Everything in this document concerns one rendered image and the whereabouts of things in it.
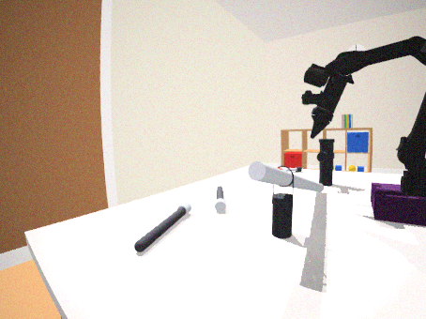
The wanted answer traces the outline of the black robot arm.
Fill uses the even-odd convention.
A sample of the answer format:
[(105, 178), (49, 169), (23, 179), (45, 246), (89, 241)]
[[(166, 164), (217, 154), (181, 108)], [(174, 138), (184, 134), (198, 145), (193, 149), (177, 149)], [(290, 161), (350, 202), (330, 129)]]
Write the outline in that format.
[[(342, 95), (347, 83), (354, 84), (352, 73), (369, 65), (412, 55), (426, 66), (426, 39), (413, 36), (382, 47), (367, 51), (339, 53), (335, 60), (325, 67), (312, 64), (304, 73), (304, 83), (315, 87), (325, 86), (326, 90)], [(347, 76), (345, 76), (347, 75)], [(329, 79), (328, 79), (329, 77)], [(313, 94), (311, 90), (302, 94), (304, 105), (320, 106), (322, 91)], [(397, 157), (407, 171), (401, 176), (401, 191), (410, 196), (426, 197), (426, 92), (420, 105), (415, 124), (409, 136), (401, 137), (396, 149)]]

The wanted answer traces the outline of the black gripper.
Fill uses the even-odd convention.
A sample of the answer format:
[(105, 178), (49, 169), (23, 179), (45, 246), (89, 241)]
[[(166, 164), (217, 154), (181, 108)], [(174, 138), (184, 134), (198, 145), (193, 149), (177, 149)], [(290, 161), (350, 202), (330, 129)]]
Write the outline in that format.
[[(322, 131), (328, 124), (332, 121), (334, 116), (335, 108), (338, 105), (338, 102), (341, 99), (341, 95), (329, 90), (324, 90), (322, 92), (322, 99), (320, 106), (317, 106), (312, 109), (311, 116), (313, 120), (312, 134), (311, 139), (314, 139), (320, 131)], [(314, 115), (313, 115), (314, 114)], [(328, 122), (329, 121), (329, 122)]]

